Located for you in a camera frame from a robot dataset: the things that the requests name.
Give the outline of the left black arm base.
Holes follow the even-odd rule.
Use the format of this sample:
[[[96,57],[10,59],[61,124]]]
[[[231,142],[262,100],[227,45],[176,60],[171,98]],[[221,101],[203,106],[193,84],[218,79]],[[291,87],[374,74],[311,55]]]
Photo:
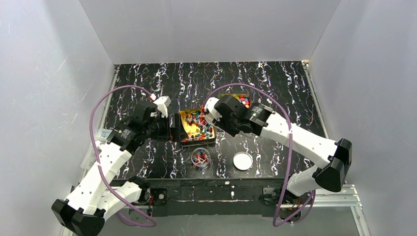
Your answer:
[[[144,204],[148,206],[165,206],[168,191],[165,188],[149,188],[144,194]]]

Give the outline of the clear plastic jar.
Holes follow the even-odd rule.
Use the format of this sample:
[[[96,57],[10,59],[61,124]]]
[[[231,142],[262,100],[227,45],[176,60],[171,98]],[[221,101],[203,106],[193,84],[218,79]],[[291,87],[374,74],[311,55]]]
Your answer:
[[[191,153],[191,162],[196,170],[204,170],[211,165],[211,156],[206,148],[198,147]]]

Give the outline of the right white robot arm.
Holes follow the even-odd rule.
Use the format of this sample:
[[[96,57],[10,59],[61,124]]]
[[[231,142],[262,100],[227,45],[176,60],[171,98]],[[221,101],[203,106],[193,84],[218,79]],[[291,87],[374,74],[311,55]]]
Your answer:
[[[340,192],[352,163],[352,142],[316,135],[292,124],[262,103],[247,107],[231,95],[211,97],[205,103],[206,121],[231,136],[252,134],[287,146],[313,162],[313,166],[292,174],[286,190],[301,196],[319,188]]]

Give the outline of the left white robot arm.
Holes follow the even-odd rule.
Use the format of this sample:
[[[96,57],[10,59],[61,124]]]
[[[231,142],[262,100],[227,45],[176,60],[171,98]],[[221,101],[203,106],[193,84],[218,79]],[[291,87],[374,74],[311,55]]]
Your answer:
[[[115,125],[105,142],[94,142],[95,163],[64,200],[57,199],[52,205],[64,227],[78,236],[96,236],[111,216],[145,195],[149,183],[138,177],[117,190],[110,188],[110,182],[146,140],[179,140],[179,125],[170,126],[170,103],[168,96],[140,103],[133,115]]]

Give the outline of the tin tray of lollipops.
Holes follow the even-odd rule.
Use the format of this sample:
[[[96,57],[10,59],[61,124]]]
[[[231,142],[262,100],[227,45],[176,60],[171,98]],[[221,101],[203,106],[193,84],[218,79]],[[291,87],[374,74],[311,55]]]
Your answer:
[[[216,131],[205,119],[202,109],[184,110],[179,112],[182,133],[182,147],[209,145],[215,143]]]

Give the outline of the white round jar lid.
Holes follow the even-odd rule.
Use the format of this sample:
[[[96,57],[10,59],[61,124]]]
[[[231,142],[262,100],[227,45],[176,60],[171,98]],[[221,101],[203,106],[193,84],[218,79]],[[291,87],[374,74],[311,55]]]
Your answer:
[[[246,152],[238,152],[233,157],[233,165],[239,171],[247,171],[252,167],[252,156]]]

